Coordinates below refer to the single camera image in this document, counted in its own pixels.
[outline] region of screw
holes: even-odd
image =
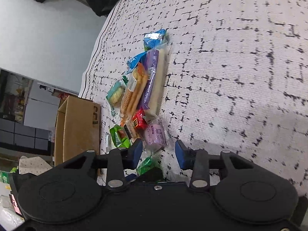
[[[195,180],[192,182],[194,187],[206,187],[208,183],[205,180]]]
[[[123,186],[123,182],[121,180],[111,180],[108,182],[108,186],[115,188]]]
[[[163,187],[162,187],[162,186],[160,186],[160,185],[156,185],[156,186],[154,186],[154,189],[155,189],[155,190],[162,190],[162,189],[163,189]]]

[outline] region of pink round snack package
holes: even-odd
[[[158,144],[160,146],[166,146],[167,140],[165,136],[164,128],[160,124],[149,124],[144,131],[145,141],[148,145]]]

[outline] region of brown cardboard box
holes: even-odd
[[[58,110],[54,164],[61,164],[89,149],[100,153],[100,105],[69,96]]]

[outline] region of table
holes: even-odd
[[[174,154],[181,139],[210,154],[236,152],[305,194],[307,8],[307,0],[120,0],[96,40],[80,96],[102,105],[103,139],[119,123],[110,114],[107,91],[126,61],[143,51],[144,34],[166,28],[160,111],[171,142],[161,153],[166,179],[190,179]],[[211,171],[211,184],[219,181],[217,174]]]

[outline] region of red candy wrapper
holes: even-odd
[[[143,108],[139,109],[131,120],[136,130],[145,130],[147,128],[147,122],[145,120],[145,113]]]

